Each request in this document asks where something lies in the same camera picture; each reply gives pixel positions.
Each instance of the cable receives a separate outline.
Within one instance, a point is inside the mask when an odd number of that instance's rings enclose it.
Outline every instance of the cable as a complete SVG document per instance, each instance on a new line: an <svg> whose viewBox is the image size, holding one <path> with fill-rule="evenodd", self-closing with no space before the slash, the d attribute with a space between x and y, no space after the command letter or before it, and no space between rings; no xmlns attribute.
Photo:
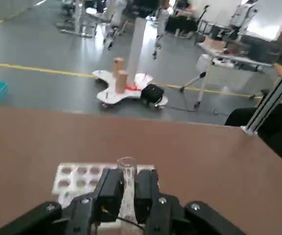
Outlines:
<svg viewBox="0 0 282 235"><path fill-rule="evenodd" d="M132 221L130 221L130 220L128 220L128 219L121 218L121 217L119 217L119 216L113 215L113 214L111 214L108 210L106 210L104 207L101 207L101 209L102 209L102 212L105 212L105 213L109 214L110 216L112 216L112 217L114 217L114 218L116 218L116 219L122 220L122 221L124 221L124 222L129 223L129 224L132 224L132 225L134 225L134 226L136 226L136 227L138 227L139 229L141 229L141 230L144 231L144 228L143 228L141 225L139 225L139 224L137 224L137 223L134 223L134 222L132 222Z"/></svg>
<svg viewBox="0 0 282 235"><path fill-rule="evenodd" d="M228 114L218 112L216 109L214 109L212 112L209 112L209 111L206 111L206 110L201 110L200 108L199 109L192 109L191 110L187 106L187 99L185 98L185 94L184 93L182 93L182 98L183 98L183 102L184 102L184 106L185 106L184 109L173 107L173 106L169 106L169 105L165 105L165 107L169 108L169 109L178 110L178 111L188 112L188 113L199 112L199 113L205 113L205 114L214 115L214 116L218 116L218 115L219 116L224 116L224 117L228 117L229 116Z"/></svg>

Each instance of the caster wheel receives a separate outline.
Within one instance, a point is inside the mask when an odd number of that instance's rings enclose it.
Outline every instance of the caster wheel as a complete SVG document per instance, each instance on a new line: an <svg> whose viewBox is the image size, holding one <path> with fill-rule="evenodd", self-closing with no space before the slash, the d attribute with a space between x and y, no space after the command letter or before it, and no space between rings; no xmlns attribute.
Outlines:
<svg viewBox="0 0 282 235"><path fill-rule="evenodd" d="M162 110L163 108L164 108L164 106L161 106L161 105L155 105L155 109Z"/></svg>
<svg viewBox="0 0 282 235"><path fill-rule="evenodd" d="M152 54L152 58L153 58L153 60L157 59L157 52L156 51Z"/></svg>
<svg viewBox="0 0 282 235"><path fill-rule="evenodd" d="M200 102L198 101L194 104L194 109L198 109L199 107L200 107Z"/></svg>
<svg viewBox="0 0 282 235"><path fill-rule="evenodd" d="M102 108L103 108L103 109L107 109L108 107L109 107L108 104L102 103Z"/></svg>
<svg viewBox="0 0 282 235"><path fill-rule="evenodd" d="M108 46L107 49L108 49L108 50L111 50L111 48L112 48L112 43L109 44L109 46Z"/></svg>

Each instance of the white pole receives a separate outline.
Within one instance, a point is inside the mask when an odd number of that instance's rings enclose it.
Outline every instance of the white pole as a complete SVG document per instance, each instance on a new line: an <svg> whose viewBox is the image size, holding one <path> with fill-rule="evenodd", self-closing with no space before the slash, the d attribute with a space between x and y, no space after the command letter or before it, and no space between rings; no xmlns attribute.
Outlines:
<svg viewBox="0 0 282 235"><path fill-rule="evenodd" d="M242 127L245 133L253 135L257 133L263 122L282 100L282 77L276 83L274 89L267 95L263 103L258 107L246 127Z"/></svg>
<svg viewBox="0 0 282 235"><path fill-rule="evenodd" d="M135 27L127 69L129 85L132 85L134 83L134 78L140 61L146 22L147 21L145 19L140 17L136 18L135 20Z"/></svg>

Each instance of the office desk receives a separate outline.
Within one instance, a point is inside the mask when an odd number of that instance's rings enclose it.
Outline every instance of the office desk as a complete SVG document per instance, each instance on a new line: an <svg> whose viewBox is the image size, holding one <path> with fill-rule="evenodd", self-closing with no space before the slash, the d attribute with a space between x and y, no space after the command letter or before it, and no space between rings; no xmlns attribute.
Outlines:
<svg viewBox="0 0 282 235"><path fill-rule="evenodd" d="M0 107L0 227L54 200L62 162L154 164L162 192L249 235L282 234L282 160L239 128Z"/></svg>

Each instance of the screw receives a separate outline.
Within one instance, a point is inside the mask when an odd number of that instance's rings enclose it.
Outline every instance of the screw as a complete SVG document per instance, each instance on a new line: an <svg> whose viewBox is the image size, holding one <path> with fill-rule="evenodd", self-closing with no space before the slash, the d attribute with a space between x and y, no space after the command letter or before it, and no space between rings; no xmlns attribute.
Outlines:
<svg viewBox="0 0 282 235"><path fill-rule="evenodd" d="M48 211L52 211L52 210L55 209L55 206L54 206L53 204L49 204L49 205L46 207L46 209L47 209Z"/></svg>
<svg viewBox="0 0 282 235"><path fill-rule="evenodd" d="M82 204L86 204L90 201L91 199L88 199L88 198L85 198L85 199L82 199L81 203Z"/></svg>
<svg viewBox="0 0 282 235"><path fill-rule="evenodd" d="M196 204L196 203L191 204L191 208L192 208L193 210L195 210L195 211L199 211L199 210L200 210L199 204Z"/></svg>
<svg viewBox="0 0 282 235"><path fill-rule="evenodd" d="M159 201L161 204L167 203L167 200L166 200L164 197L159 198L158 201Z"/></svg>

